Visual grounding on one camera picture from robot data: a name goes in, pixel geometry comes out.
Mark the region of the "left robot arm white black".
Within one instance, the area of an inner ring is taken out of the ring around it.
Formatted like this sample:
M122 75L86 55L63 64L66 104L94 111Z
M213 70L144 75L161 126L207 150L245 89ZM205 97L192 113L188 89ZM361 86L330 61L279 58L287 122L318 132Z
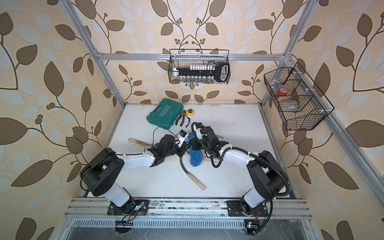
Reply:
M133 198L116 183L119 174L136 168L156 167L169 156L182 157L188 147L184 142L186 137L185 131L176 137L165 135L153 147L135 154L119 154L105 148L81 170L81 183L85 183L93 196L103 196L119 208L128 207Z

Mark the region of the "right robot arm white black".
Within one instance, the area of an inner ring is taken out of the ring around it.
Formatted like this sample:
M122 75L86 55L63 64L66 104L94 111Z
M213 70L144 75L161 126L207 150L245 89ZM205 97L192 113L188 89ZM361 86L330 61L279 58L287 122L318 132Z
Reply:
M247 211L275 197L290 194L288 175L270 152L251 153L234 147L220 141L214 130L202 123L192 123L191 130L193 150L203 150L214 168L220 167L223 162L231 162L248 170L254 186L241 198L241 204Z

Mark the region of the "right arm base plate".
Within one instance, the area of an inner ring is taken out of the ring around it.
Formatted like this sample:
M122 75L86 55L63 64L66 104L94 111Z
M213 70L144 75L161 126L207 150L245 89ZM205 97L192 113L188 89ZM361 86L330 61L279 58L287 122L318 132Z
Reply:
M227 201L228 215L230 217L267 217L269 215L266 205L260 203L252 208L240 200Z

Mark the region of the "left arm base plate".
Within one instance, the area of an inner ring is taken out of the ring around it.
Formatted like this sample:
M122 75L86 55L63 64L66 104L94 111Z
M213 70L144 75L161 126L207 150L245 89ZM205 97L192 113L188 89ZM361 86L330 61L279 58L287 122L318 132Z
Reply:
M148 212L149 200L136 200L129 199L122 207L116 206L114 203L110 202L110 206L107 211L109 216L125 216L125 215L135 215L136 213L146 214Z

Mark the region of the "blue microfiber rag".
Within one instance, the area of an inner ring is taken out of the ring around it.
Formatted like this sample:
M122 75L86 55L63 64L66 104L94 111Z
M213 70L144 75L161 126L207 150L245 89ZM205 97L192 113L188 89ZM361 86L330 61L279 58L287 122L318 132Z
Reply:
M190 151L190 163L193 167L198 167L202 161L203 161L203 154L200 150L195 150L195 147L194 147L194 135L193 133L189 133L188 135L188 142L190 143L190 148L189 148L189 151Z

